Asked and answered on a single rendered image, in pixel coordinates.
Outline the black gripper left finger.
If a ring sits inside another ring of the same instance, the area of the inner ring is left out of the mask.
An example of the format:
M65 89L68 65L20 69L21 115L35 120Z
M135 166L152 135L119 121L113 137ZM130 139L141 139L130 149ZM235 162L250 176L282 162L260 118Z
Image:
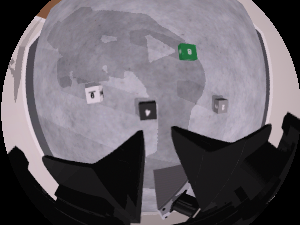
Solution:
M125 143L94 164L42 156L58 185L106 198L131 224L141 224L145 139L137 131Z

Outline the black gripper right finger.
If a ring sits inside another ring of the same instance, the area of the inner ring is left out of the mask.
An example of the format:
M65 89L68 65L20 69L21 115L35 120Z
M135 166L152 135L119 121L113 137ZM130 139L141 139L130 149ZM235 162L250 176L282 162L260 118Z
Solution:
M227 189L244 158L268 141L272 125L265 124L234 143L211 139L175 125L170 129L175 153L182 162L196 202L204 212L216 206L216 198Z

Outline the green block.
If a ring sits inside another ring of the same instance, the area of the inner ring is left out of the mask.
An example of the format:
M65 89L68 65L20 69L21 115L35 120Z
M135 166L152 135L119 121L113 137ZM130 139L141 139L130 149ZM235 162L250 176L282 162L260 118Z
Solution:
M198 60L196 59L198 54L196 54L195 44L178 44L178 55L181 60L192 60L192 62L194 62L194 60Z

